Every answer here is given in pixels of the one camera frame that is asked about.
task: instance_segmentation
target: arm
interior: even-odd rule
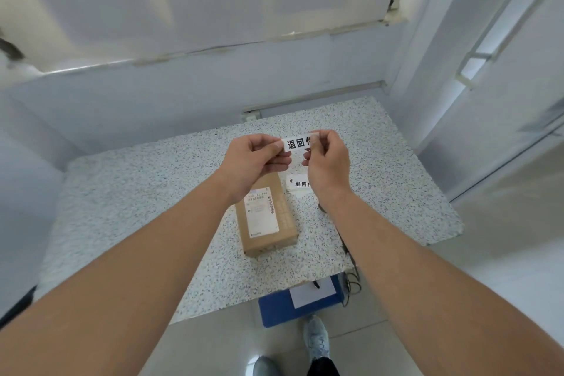
[[[180,202],[49,292],[0,332],[0,374],[137,375],[227,208],[289,153],[236,138],[220,168]]]
[[[302,162],[311,186],[421,372],[564,374],[564,350],[539,326],[357,197],[341,138],[320,136]]]

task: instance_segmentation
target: sneaker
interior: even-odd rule
[[[270,358],[258,357],[253,366],[253,376],[282,376],[282,373]]]
[[[318,316],[307,317],[306,325],[303,327],[303,341],[310,353],[310,362],[321,357],[329,358],[329,335]]]

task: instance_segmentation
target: speckled countertop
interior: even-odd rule
[[[36,297],[179,201],[219,166],[232,138],[257,132],[291,137],[317,128],[339,132],[350,151],[353,190],[407,235],[432,244],[462,232],[458,215],[382,106],[360,98],[78,158],[59,197]],[[299,161],[295,155],[288,172],[305,172]],[[245,257],[231,207],[172,323],[351,266],[315,196],[287,199],[298,244]]]

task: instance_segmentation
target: black pants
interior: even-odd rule
[[[321,357],[311,363],[307,376],[339,376],[339,372],[330,358]]]

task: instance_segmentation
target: label sticker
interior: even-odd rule
[[[319,137],[319,132],[308,132],[307,134],[302,134],[298,137],[283,138],[284,151],[293,152],[298,149],[309,149],[311,147],[311,136]]]
[[[251,238],[280,231],[270,187],[251,190],[243,201]]]
[[[313,192],[307,174],[288,174],[286,176],[286,190],[295,192]]]

